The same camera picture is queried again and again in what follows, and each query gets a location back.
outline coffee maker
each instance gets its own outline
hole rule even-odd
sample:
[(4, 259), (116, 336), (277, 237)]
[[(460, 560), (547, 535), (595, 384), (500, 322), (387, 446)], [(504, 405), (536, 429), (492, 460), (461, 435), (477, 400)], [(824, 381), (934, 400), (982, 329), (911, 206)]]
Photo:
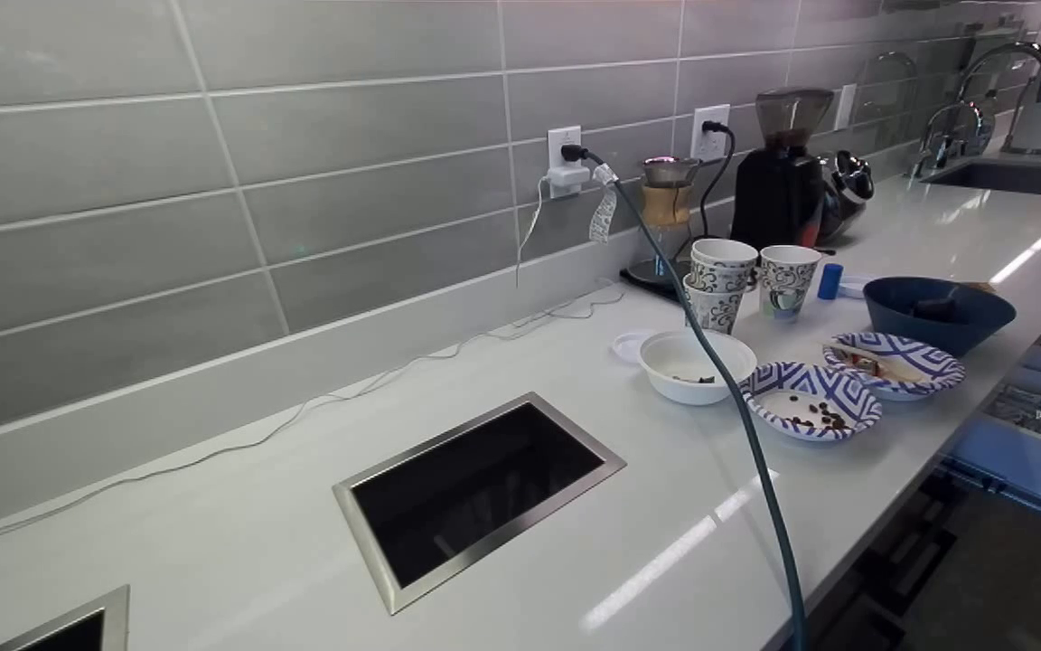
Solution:
[(768, 148), (736, 165), (733, 237), (748, 246), (817, 241), (824, 177), (805, 140), (831, 103), (835, 95), (817, 85), (754, 96)]

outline kitchen counter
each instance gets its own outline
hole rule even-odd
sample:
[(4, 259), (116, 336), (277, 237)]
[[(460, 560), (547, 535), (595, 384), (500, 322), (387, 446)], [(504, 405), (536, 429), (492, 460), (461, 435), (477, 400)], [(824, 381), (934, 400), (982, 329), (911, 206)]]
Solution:
[[(1041, 194), (882, 179), (837, 253), (846, 276), (982, 282), (1011, 269), (999, 293), (1019, 318), (964, 358), (958, 389), (888, 405), (858, 442), (817, 447), (760, 427), (805, 592), (828, 586), (1041, 336), (1037, 241)], [(668, 405), (622, 365), (616, 336), (681, 329), (681, 311), (631, 290), (616, 298), (607, 284), (561, 318), (472, 336), (361, 399), (246, 424), (140, 469), (299, 417), (264, 447), (0, 535), (0, 645), (131, 586), (131, 651), (764, 648), (789, 601), (741, 424), (729, 405)], [(828, 331), (863, 326), (860, 301), (812, 301), (796, 326), (748, 301), (736, 336), (764, 361), (812, 361)], [(334, 483), (527, 389), (630, 466), (389, 619)]]

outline gray tile backsplash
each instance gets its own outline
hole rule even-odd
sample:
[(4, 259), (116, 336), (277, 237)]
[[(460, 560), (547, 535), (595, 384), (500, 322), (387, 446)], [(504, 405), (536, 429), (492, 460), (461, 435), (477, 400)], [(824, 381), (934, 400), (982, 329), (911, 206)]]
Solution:
[[(860, 82), (817, 140), (900, 163), (964, 28), (1015, 20), (1041, 0), (0, 6), (0, 424), (510, 269), (548, 126), (631, 179), (699, 103), (748, 153), (760, 90)], [(586, 241), (593, 202), (525, 257)]]

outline black cable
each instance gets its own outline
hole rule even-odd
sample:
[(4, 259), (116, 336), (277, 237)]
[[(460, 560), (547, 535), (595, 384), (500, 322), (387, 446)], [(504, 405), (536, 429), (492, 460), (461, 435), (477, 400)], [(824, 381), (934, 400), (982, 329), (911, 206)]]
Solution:
[[(564, 143), (561, 148), (564, 158), (590, 158), (595, 165), (605, 165), (599, 155), (593, 155), (590, 148), (582, 143)], [(760, 474), (760, 483), (764, 483), (764, 496), (768, 496), (768, 510), (770, 510), (770, 524), (774, 524), (774, 540), (778, 540), (778, 552), (781, 552), (781, 566), (783, 566), (783, 586), (789, 586), (789, 603), (790, 603), (790, 651), (805, 651), (805, 601), (802, 601), (802, 581), (798, 581), (798, 560), (796, 560), (796, 551), (790, 551), (790, 540), (789, 540), (789, 527), (783, 527), (783, 517), (781, 517), (781, 501), (778, 501), (778, 492), (774, 492), (774, 481), (770, 481), (770, 463), (768, 463), (768, 447), (760, 442), (760, 429), (753, 427), (753, 412), (743, 405), (743, 395), (741, 386), (733, 384), (728, 361), (711, 349), (711, 343), (706, 341), (701, 326), (699, 326), (699, 313), (690, 306), (690, 298), (683, 293), (683, 282), (674, 269), (674, 259), (665, 257), (665, 251), (655, 241), (652, 229), (645, 225), (637, 202), (630, 199), (630, 190), (622, 187), (622, 179), (616, 179), (616, 190), (619, 199), (627, 202), (627, 210), (631, 212), (639, 234), (647, 237), (652, 253), (657, 257), (657, 265), (665, 269), (674, 290), (675, 290), (675, 301), (681, 301), (681, 311), (687, 313), (687, 326), (690, 331), (699, 336), (706, 358), (716, 365), (716, 374), (728, 381), (729, 386), (729, 399), (736, 405), (736, 418), (743, 427), (743, 442), (748, 442), (748, 453), (753, 453), (753, 466)]]
[(722, 175), (729, 169), (733, 153), (736, 153), (736, 132), (733, 132), (728, 122), (701, 122), (701, 132), (711, 132), (711, 130), (716, 130), (716, 132), (728, 132), (728, 158), (722, 158), (722, 165), (716, 165), (716, 175), (710, 177), (710, 183), (706, 183), (706, 190), (701, 190), (701, 229), (706, 229), (706, 237), (711, 234), (706, 202), (710, 202), (711, 187), (722, 179)]

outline metal trim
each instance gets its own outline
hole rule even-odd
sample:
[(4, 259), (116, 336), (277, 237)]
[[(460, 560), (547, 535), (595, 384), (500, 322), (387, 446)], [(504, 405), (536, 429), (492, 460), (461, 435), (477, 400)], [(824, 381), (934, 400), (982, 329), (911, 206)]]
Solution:
[[(455, 437), (465, 437), (472, 435), (477, 427), (522, 408), (522, 405), (536, 405), (547, 418), (553, 418), (569, 437), (574, 437), (582, 447), (590, 447), (599, 466), (593, 466), (590, 474), (582, 474), (578, 481), (564, 483), (561, 492), (547, 496), (539, 506), (516, 513), (512, 519), (492, 527), (486, 540), (477, 540), (472, 546), (465, 546), (461, 552), (449, 556), (446, 563), (429, 566), (425, 576), (418, 576), (414, 581), (401, 586), (396, 576), (389, 570), (378, 543), (375, 543), (375, 530), (370, 527), (370, 517), (361, 513), (358, 498), (354, 498), (354, 487), (378, 478), (378, 474), (389, 474), (404, 463), (411, 463), (414, 455), (425, 455)], [(492, 551), (506, 546), (510, 540), (525, 535), (527, 527), (536, 527), (539, 519), (547, 519), (548, 513), (564, 510), (569, 501), (574, 501), (578, 496), (586, 496), (590, 487), (595, 487), (599, 481), (607, 481), (612, 474), (619, 474), (627, 466), (622, 455), (616, 455), (612, 447), (605, 447), (595, 437), (590, 437), (578, 424), (571, 424), (564, 412), (558, 412), (547, 399), (539, 395), (522, 395), (477, 418), (465, 418), (414, 447), (404, 447), (347, 481), (341, 481), (334, 492), (337, 492), (337, 501), (342, 510), (342, 519), (370, 563), (370, 576), (375, 577), (375, 589), (387, 603), (387, 616), (396, 616), (404, 610), (411, 601), (435, 592), (439, 586), (446, 586), (449, 577), (455, 577), (460, 570), (472, 566), (480, 556), (488, 556)]]
[(106, 592), (98, 601), (80, 603), (75, 610), (64, 610), (8, 645), (0, 651), (28, 651), (34, 645), (90, 619), (102, 616), (102, 651), (128, 651), (128, 629), (131, 629), (131, 586)]

